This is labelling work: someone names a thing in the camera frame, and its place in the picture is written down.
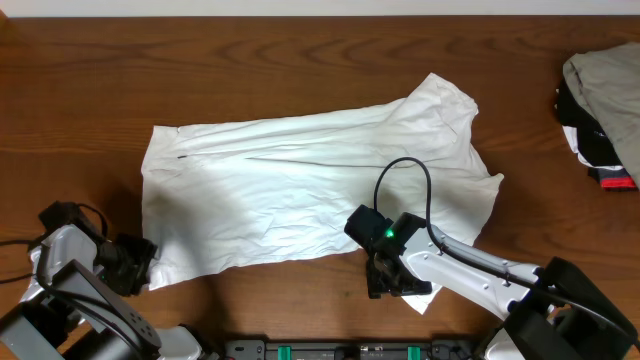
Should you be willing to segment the white t-shirt black print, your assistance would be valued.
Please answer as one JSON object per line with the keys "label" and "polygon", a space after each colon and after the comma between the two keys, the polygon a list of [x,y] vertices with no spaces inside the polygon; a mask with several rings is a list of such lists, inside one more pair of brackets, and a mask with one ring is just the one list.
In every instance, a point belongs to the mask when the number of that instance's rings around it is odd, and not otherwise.
{"label": "white t-shirt black print", "polygon": [[155,127],[141,166],[143,234],[159,248],[150,288],[353,252],[344,227],[363,204],[429,216],[473,243],[503,181],[472,146],[477,112],[430,74],[382,105]]}

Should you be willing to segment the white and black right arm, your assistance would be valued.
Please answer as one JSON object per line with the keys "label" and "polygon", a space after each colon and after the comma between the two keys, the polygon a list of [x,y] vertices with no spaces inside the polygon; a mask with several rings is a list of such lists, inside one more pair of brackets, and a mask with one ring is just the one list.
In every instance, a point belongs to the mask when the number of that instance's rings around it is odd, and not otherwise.
{"label": "white and black right arm", "polygon": [[450,289],[502,322],[481,359],[622,359],[638,347],[631,322],[573,263],[518,263],[454,240],[425,219],[392,221],[362,206],[344,231],[368,255],[369,296]]}

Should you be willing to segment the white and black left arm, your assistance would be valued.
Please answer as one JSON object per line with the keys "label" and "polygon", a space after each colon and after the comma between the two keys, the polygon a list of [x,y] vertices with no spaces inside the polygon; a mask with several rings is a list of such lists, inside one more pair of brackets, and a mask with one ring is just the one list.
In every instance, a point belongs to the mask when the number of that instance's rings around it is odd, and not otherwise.
{"label": "white and black left arm", "polygon": [[185,326],[155,329],[94,272],[95,242],[74,225],[45,237],[22,301],[1,319],[19,359],[208,359]]}

